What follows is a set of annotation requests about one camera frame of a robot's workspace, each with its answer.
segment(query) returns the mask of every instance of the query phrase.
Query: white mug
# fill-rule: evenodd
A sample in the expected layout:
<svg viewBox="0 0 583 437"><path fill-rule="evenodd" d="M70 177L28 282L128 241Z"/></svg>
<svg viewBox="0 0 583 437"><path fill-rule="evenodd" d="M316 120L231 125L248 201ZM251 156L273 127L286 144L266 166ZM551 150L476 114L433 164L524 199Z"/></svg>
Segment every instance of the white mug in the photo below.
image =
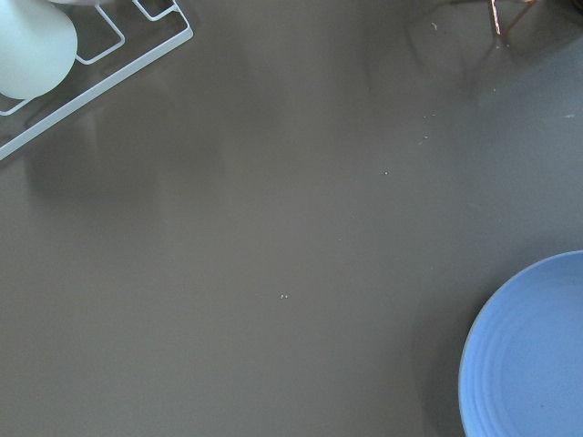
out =
<svg viewBox="0 0 583 437"><path fill-rule="evenodd" d="M0 93L41 96L60 84L75 62L77 32L46 0L0 0Z"/></svg>

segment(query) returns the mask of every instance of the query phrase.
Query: table surface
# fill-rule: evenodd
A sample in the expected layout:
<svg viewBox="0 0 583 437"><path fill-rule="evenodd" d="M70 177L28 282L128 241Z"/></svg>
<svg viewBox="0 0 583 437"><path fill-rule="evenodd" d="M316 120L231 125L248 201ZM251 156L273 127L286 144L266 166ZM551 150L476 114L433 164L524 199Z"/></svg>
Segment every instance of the table surface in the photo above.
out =
<svg viewBox="0 0 583 437"><path fill-rule="evenodd" d="M181 5L0 164L0 434L462 436L477 311L583 247L583 16Z"/></svg>

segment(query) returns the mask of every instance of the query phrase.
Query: white cup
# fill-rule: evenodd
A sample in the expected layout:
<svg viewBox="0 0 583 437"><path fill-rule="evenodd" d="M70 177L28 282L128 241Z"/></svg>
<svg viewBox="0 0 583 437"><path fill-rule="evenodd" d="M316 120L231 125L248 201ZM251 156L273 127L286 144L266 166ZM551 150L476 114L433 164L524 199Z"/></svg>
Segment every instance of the white cup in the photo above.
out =
<svg viewBox="0 0 583 437"><path fill-rule="evenodd" d="M0 93L42 96L61 83L75 62L77 32L46 0L0 0Z"/></svg>

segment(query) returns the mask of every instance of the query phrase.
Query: plate rim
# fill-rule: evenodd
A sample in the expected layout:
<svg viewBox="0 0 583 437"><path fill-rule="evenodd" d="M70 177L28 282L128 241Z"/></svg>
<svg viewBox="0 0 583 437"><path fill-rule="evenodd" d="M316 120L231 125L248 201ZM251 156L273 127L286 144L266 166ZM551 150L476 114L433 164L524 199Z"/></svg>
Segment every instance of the plate rim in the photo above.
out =
<svg viewBox="0 0 583 437"><path fill-rule="evenodd" d="M462 374L463 374L463 370L464 370L464 364L465 364L466 358L467 358L468 343L470 341L470 338L472 337L472 334L474 333L474 330L476 329L477 324L484 317L484 313L486 312L486 308L491 304L492 300L494 300L496 298L496 296L499 296L500 293L504 291L504 289L506 289L509 285L511 285L512 283L519 280L522 276L528 274L531 270L537 269L543 264L547 264L549 262L556 261L557 259L562 259L562 258L571 257L571 256L575 256L575 255L579 255L579 256L583 255L583 249L571 250L569 252L558 253L556 255L541 259L533 264L530 264L529 266L520 270L518 273L515 273L512 277L510 277L510 279L508 279L504 284L502 284L487 299L487 301L484 303L484 305L482 305L482 308L480 309L480 311L477 313L476 318L472 322L472 326L470 327L467 335L465 336L464 348L462 349L462 355L461 355L461 359L460 359L460 363L459 363L459 367L458 367L458 373L457 373L457 403L458 403L458 408L459 408L459 412L460 412L460 417L461 417L462 427L464 429L465 437L482 437L482 436L477 436L477 435L471 435L467 429L468 426L466 425L466 420L465 420L466 416L464 414L465 406L462 403Z"/></svg>

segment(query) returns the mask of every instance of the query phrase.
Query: dark gray table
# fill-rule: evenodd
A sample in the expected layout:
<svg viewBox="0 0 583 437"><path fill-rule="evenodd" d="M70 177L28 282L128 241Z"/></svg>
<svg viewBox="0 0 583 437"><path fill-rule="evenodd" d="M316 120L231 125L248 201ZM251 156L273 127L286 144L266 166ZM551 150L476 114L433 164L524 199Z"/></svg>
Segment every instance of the dark gray table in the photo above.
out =
<svg viewBox="0 0 583 437"><path fill-rule="evenodd" d="M0 164L0 434L462 436L479 307L583 246L583 17L182 5Z"/></svg>

